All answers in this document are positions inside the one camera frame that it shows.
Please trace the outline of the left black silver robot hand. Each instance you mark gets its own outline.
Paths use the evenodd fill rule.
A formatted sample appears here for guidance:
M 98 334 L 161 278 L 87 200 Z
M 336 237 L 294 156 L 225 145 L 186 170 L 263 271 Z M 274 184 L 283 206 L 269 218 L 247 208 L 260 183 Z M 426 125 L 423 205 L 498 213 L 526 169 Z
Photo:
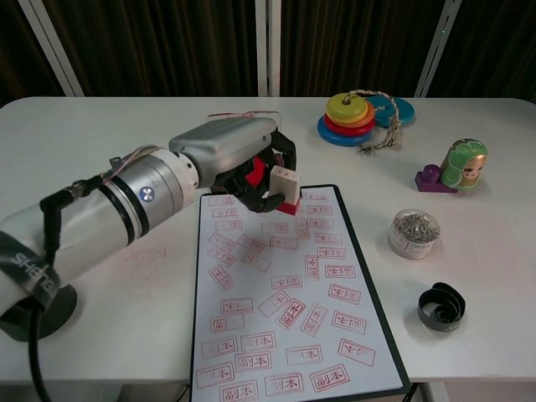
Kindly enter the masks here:
M 168 148 L 192 161 L 197 188 L 233 195 L 250 211 L 268 213 L 299 200 L 299 185 L 284 183 L 296 172 L 296 146 L 269 117 L 208 121 L 174 137 Z

